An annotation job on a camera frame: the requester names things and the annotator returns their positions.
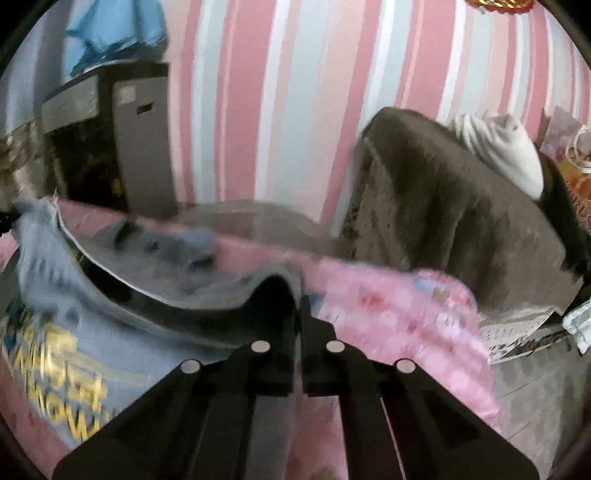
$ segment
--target pink floral fabric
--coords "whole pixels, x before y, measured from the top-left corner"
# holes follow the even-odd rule
[[[82,235],[94,235],[121,218],[120,213],[72,202],[59,201],[59,205],[66,227]],[[166,231],[186,229],[147,220],[143,223]],[[333,323],[339,339],[379,362],[413,359],[496,427],[499,407],[492,395],[489,352],[478,335],[476,303],[462,283],[429,270],[401,273],[225,236],[217,238],[217,247],[218,268],[231,273],[246,274],[277,261],[299,265],[306,290],[315,299],[313,314]],[[14,249],[9,235],[0,239],[0,265]],[[287,478],[309,480],[328,475],[345,480],[348,476],[337,400],[299,396],[296,415]]]

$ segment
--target pink and white striped wall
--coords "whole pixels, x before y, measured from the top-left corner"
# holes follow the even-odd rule
[[[590,72],[540,4],[163,0],[178,199],[257,199],[337,229],[358,132],[383,106],[440,122],[512,112],[533,139],[560,105],[589,122]]]

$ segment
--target blue cloth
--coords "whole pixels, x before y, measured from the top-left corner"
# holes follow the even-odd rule
[[[165,45],[166,27],[158,0],[94,0],[66,35],[81,40],[66,57],[75,76],[107,61],[149,57]]]

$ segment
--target white pillow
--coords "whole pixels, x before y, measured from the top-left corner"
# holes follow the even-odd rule
[[[490,168],[539,200],[544,189],[540,158],[524,126],[508,115],[477,118],[463,114],[449,124],[457,137]]]

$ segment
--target metal screw head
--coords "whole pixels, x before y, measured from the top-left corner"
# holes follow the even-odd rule
[[[251,344],[251,350],[255,353],[267,353],[271,349],[271,344],[265,340],[257,340]]]
[[[201,365],[199,364],[199,362],[197,362],[197,360],[193,360],[193,359],[185,360],[181,364],[181,372],[183,372],[184,374],[187,374],[187,375],[197,373],[200,368],[201,368]]]
[[[398,371],[403,374],[411,374],[416,369],[417,364],[408,358],[403,358],[402,360],[398,360],[396,362],[396,368]]]
[[[340,340],[331,340],[326,344],[326,349],[330,353],[341,353],[343,350],[345,350],[345,344]]]

